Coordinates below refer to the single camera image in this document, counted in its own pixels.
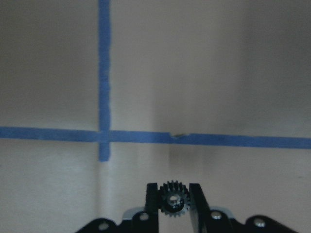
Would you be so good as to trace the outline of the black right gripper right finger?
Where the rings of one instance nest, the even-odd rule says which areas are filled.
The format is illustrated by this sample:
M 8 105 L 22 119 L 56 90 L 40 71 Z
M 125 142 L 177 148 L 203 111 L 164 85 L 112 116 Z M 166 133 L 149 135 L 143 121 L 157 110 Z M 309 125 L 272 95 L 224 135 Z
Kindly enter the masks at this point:
M 210 212 L 209 205 L 200 184 L 190 183 L 190 219 L 194 233 L 207 233 L 207 217 Z

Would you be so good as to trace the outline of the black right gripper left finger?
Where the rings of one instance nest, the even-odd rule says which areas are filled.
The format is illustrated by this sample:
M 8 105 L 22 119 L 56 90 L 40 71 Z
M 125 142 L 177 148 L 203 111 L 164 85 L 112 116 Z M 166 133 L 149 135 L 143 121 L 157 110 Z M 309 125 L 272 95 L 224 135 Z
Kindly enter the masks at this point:
M 157 183 L 148 183 L 146 187 L 146 201 L 145 201 L 145 212 L 149 218 L 147 220 L 148 232 L 158 233 L 159 232 L 159 194 Z

